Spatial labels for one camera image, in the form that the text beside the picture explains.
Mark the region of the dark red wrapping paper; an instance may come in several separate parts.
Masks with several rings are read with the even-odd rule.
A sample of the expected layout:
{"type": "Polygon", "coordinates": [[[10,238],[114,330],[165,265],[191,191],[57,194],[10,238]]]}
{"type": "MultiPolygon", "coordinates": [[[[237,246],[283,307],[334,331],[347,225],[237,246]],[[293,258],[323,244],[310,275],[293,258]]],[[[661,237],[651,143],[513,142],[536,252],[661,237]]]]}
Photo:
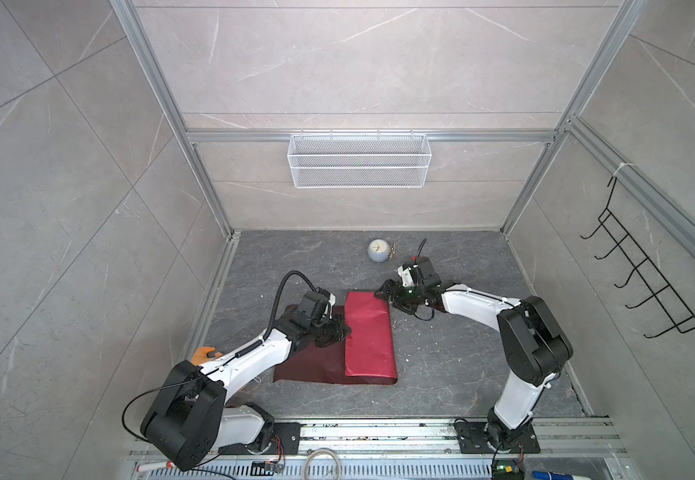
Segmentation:
{"type": "Polygon", "coordinates": [[[310,345],[274,369],[273,380],[335,385],[395,385],[399,380],[389,305],[369,291],[347,294],[336,309],[351,335],[325,348],[310,345]]]}

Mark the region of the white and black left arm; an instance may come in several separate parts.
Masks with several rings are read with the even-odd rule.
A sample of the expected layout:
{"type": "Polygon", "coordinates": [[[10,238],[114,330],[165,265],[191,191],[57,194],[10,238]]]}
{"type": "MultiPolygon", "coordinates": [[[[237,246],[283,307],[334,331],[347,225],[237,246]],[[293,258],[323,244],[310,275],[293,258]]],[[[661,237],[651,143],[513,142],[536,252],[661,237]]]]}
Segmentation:
{"type": "Polygon", "coordinates": [[[351,329],[334,313],[336,298],[314,284],[284,314],[272,312],[266,329],[228,354],[197,365],[175,365],[163,386],[151,390],[153,403],[129,434],[149,443],[182,471],[197,468],[207,455],[243,446],[264,453],[275,437],[275,418],[253,403],[229,401],[266,371],[308,346],[324,348],[347,339],[351,329]]]}

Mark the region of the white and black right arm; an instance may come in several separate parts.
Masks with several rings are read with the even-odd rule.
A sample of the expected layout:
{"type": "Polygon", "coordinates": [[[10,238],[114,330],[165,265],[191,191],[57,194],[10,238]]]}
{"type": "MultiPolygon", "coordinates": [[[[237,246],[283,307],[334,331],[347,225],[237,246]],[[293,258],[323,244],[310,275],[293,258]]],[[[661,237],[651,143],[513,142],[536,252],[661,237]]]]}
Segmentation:
{"type": "Polygon", "coordinates": [[[533,410],[563,366],[573,357],[573,346],[545,300],[499,297],[465,284],[405,286],[387,280],[375,298],[409,314],[419,306],[463,316],[499,333],[511,369],[501,397],[487,414],[485,435],[495,451],[517,446],[533,420],[533,410]]]}

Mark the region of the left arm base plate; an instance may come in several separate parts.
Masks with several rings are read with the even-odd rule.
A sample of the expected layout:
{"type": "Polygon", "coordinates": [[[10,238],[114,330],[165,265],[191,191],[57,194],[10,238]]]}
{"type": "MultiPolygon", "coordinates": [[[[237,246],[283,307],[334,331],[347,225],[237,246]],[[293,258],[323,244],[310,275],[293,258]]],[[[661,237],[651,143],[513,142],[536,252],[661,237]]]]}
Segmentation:
{"type": "Polygon", "coordinates": [[[302,426],[296,422],[266,424],[261,433],[244,449],[251,454],[278,456],[296,455],[299,452],[302,426]]]}

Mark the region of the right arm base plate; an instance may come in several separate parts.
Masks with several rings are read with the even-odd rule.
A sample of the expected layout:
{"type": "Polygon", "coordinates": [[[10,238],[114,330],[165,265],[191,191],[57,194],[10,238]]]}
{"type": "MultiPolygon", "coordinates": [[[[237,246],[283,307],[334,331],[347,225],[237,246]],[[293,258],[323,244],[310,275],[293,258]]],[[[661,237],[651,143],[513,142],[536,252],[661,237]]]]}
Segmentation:
{"type": "Polygon", "coordinates": [[[459,450],[463,454],[511,453],[539,454],[539,440],[529,421],[517,429],[507,429],[499,420],[469,421],[463,418],[453,422],[459,450]]]}

